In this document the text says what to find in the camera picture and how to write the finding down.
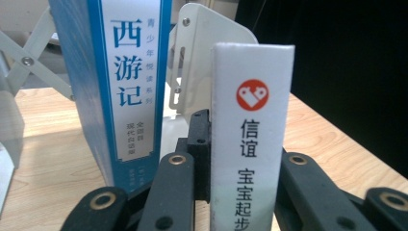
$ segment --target red logo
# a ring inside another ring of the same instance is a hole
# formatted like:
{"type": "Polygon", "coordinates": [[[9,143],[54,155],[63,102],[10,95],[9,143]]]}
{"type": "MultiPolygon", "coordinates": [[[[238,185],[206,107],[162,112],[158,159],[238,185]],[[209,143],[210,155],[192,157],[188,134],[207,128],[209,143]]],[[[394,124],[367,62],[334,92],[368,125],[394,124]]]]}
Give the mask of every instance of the red logo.
{"type": "Polygon", "coordinates": [[[257,79],[243,82],[237,90],[237,101],[247,111],[262,109],[267,104],[268,98],[267,85],[257,79]]]}

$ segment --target label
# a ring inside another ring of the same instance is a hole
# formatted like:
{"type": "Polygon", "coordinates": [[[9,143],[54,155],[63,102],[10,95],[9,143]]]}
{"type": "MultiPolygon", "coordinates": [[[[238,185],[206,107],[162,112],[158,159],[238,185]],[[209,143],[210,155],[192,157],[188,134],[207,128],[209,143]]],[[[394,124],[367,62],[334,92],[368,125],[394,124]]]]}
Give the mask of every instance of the label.
{"type": "Polygon", "coordinates": [[[247,80],[237,90],[237,101],[247,111],[262,109],[268,102],[268,87],[257,79],[247,80]]]}
{"type": "Polygon", "coordinates": [[[102,0],[116,156],[153,151],[161,1],[102,0]]]}

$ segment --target blue book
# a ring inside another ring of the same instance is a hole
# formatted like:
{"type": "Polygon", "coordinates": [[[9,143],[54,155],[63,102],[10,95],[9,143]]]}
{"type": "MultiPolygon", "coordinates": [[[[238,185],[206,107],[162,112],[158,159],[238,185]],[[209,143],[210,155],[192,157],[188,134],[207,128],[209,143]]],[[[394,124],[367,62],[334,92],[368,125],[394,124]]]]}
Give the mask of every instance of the blue book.
{"type": "Polygon", "coordinates": [[[171,0],[50,0],[79,117],[107,185],[131,192],[159,158],[171,0]]]}

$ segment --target rivet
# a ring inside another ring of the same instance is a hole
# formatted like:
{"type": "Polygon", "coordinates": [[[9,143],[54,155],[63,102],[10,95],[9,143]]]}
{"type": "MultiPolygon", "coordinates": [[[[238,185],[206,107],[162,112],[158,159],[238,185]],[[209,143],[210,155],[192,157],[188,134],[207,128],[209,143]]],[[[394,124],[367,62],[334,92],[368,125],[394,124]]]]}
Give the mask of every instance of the rivet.
{"type": "Polygon", "coordinates": [[[408,212],[408,200],[404,197],[390,192],[382,192],[380,194],[381,201],[399,211],[408,212]]]}
{"type": "Polygon", "coordinates": [[[174,90],[174,93],[181,93],[181,88],[178,87],[177,89],[174,90]]]}
{"type": "Polygon", "coordinates": [[[299,166],[303,166],[303,165],[306,165],[306,164],[307,164],[307,160],[304,159],[304,158],[301,157],[301,156],[291,156],[291,157],[289,158],[289,160],[290,160],[292,163],[294,163],[294,164],[296,164],[296,165],[299,165],[299,166]]]}
{"type": "Polygon", "coordinates": [[[90,201],[90,207],[93,210],[103,210],[111,205],[113,205],[116,201],[116,195],[113,192],[102,192],[93,197],[90,201]]]}
{"type": "Polygon", "coordinates": [[[30,57],[24,57],[24,58],[22,58],[22,59],[21,59],[21,62],[22,62],[24,65],[27,65],[27,66],[34,65],[34,60],[31,59],[30,57]]]}
{"type": "Polygon", "coordinates": [[[190,25],[190,19],[189,18],[187,18],[187,17],[185,17],[185,18],[183,18],[183,26],[189,26],[190,25]]]}
{"type": "Polygon", "coordinates": [[[187,160],[186,160],[186,157],[184,157],[182,155],[174,155],[174,156],[170,157],[168,159],[168,161],[172,165],[178,166],[178,165],[181,165],[181,164],[185,163],[187,160]]]}

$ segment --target book spine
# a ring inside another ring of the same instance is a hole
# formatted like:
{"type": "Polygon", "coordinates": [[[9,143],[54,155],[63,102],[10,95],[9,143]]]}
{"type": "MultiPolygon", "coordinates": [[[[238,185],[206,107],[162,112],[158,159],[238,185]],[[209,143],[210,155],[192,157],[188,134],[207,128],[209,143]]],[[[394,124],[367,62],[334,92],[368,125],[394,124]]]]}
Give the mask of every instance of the book spine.
{"type": "Polygon", "coordinates": [[[105,53],[95,55],[114,181],[131,191],[151,181],[159,163],[171,1],[99,4],[101,26],[92,29],[103,38],[94,46],[105,53]]]}

